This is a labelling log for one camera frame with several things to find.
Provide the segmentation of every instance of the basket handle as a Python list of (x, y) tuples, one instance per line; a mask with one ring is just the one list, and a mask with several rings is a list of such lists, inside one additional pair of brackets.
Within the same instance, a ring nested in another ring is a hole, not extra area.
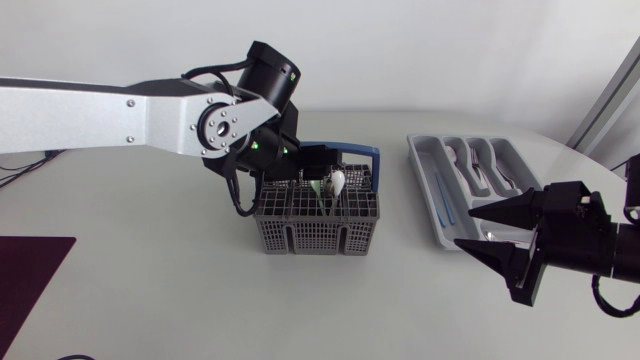
[(300, 142), (300, 146), (317, 146), (317, 145), (326, 145), (330, 149), (340, 150), (343, 153), (370, 156), (371, 172), (373, 174), (373, 179), (371, 181), (371, 190), (376, 193), (378, 192), (378, 182), (380, 177), (380, 149), (373, 146), (334, 142), (334, 141)]

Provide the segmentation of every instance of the dishwasher basket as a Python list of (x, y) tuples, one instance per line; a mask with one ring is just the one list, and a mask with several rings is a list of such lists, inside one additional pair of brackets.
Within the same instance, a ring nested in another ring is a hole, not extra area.
[(330, 196), (318, 197), (307, 180), (265, 182), (254, 217), (267, 254), (369, 252), (380, 218), (377, 193), (380, 152), (362, 145), (322, 144), (343, 152), (369, 155), (373, 159), (372, 169), (368, 165), (335, 167), (333, 170), (344, 172), (346, 180), (335, 206)]

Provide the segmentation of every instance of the black cable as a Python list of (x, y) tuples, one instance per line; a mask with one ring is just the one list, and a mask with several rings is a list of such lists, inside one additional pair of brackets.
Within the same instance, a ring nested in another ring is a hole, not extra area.
[(0, 170), (4, 170), (4, 171), (19, 171), (19, 170), (22, 170), (22, 169), (26, 169), (26, 168), (28, 168), (28, 167), (29, 167), (29, 166), (31, 166), (31, 165), (33, 165), (33, 164), (29, 164), (29, 165), (25, 165), (25, 166), (20, 166), (20, 167), (17, 167), (17, 168), (6, 168), (6, 167), (4, 167), (4, 166), (0, 166)]
[(186, 73), (182, 74), (182, 78), (183, 79), (193, 79), (196, 76), (200, 76), (200, 75), (204, 75), (204, 74), (213, 74), (215, 72), (227, 72), (227, 71), (236, 71), (236, 70), (242, 70), (246, 67), (249, 67), (251, 64), (253, 64), (253, 60), (252, 59), (246, 59), (243, 60), (239, 63), (235, 63), (235, 64), (226, 64), (226, 65), (213, 65), (213, 66), (204, 66), (204, 67), (199, 67), (199, 68), (195, 68), (195, 69), (191, 69), (189, 71), (187, 71)]
[(623, 211), (624, 217), (626, 217), (627, 220), (629, 220), (630, 223), (640, 226), (640, 219), (634, 218), (631, 215), (631, 211), (632, 211), (631, 209), (624, 209), (624, 211)]
[(233, 97), (233, 88), (231, 87), (231, 84), (229, 84), (229, 81), (227, 80), (226, 77), (224, 77), (224, 75), (222, 75), (222, 73), (220, 72), (212, 72), (213, 75), (215, 75), (218, 79), (220, 79), (220, 81), (222, 81), (222, 83), (224, 84), (224, 88), (227, 90), (227, 94), (231, 95), (231, 97)]
[(5, 176), (3, 178), (0, 178), (0, 181), (4, 181), (3, 183), (0, 183), (0, 189), (11, 184), (12, 182), (18, 180), (20, 177), (22, 177), (25, 174), (28, 174), (32, 171), (35, 171), (37, 169), (39, 169), (42, 165), (46, 164), (47, 162), (53, 160), (56, 156), (60, 155), (61, 153), (63, 153), (64, 150), (57, 150), (57, 151), (50, 151), (47, 152), (47, 155), (44, 157), (44, 159), (41, 159), (39, 161), (36, 161), (32, 164), (29, 165), (25, 165), (22, 167), (22, 171), (20, 171), (19, 173), (16, 174), (11, 174), (9, 176)]
[(69, 355), (69, 356), (62, 357), (58, 360), (95, 360), (95, 359), (87, 355)]
[(636, 301), (633, 302), (633, 305), (626, 310), (616, 309), (613, 305), (609, 304), (607, 300), (600, 295), (600, 276), (598, 275), (593, 275), (593, 278), (591, 279), (591, 288), (593, 289), (593, 297), (596, 299), (596, 304), (598, 304), (598, 307), (607, 315), (624, 318), (640, 311), (640, 296), (638, 296)]
[(253, 205), (249, 210), (244, 210), (242, 205), (240, 204), (240, 187), (238, 185), (238, 177), (234, 176), (232, 178), (227, 178), (227, 187), (229, 188), (229, 195), (231, 195), (231, 201), (233, 202), (233, 206), (236, 208), (236, 211), (240, 216), (251, 216), (258, 209), (258, 200), (260, 197), (260, 191), (262, 190), (262, 174), (258, 174), (255, 178), (256, 184), (256, 192), (253, 197)]
[(624, 164), (626, 164), (628, 162), (629, 162), (629, 160), (623, 161), (620, 164), (618, 164), (618, 165), (612, 167), (611, 169), (609, 169), (609, 171), (615, 171), (617, 168), (619, 168), (620, 166), (622, 166), (622, 165), (624, 165)]

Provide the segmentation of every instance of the table surface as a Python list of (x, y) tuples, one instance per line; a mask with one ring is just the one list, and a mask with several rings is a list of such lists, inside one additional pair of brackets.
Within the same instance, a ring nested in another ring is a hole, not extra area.
[[(3, 235), (78, 238), (6, 359), (637, 358), (639, 319), (603, 314), (590, 276), (548, 268), (530, 308), (489, 268), (442, 250), (408, 134), (509, 137), (542, 183), (582, 180), (623, 219), (625, 183), (597, 163), (446, 113), (301, 113), (301, 139), (381, 150), (381, 217), (365, 257), (265, 255), (255, 221), (198, 158), (69, 151), (0, 192)], [(640, 290), (601, 288), (620, 307)]]

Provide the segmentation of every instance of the metal frame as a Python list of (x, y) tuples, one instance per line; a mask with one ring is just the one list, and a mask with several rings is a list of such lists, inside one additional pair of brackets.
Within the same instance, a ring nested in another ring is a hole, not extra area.
[(640, 37), (567, 146), (589, 155), (640, 90)]
[[(261, 96), (234, 87), (234, 98), (214, 87), (184, 79), (157, 80), (132, 87), (54, 81), (0, 79), (0, 153), (149, 145), (177, 154), (225, 156), (229, 146), (279, 115)], [(198, 121), (209, 114), (216, 126)], [(223, 135), (217, 125), (226, 123)]]

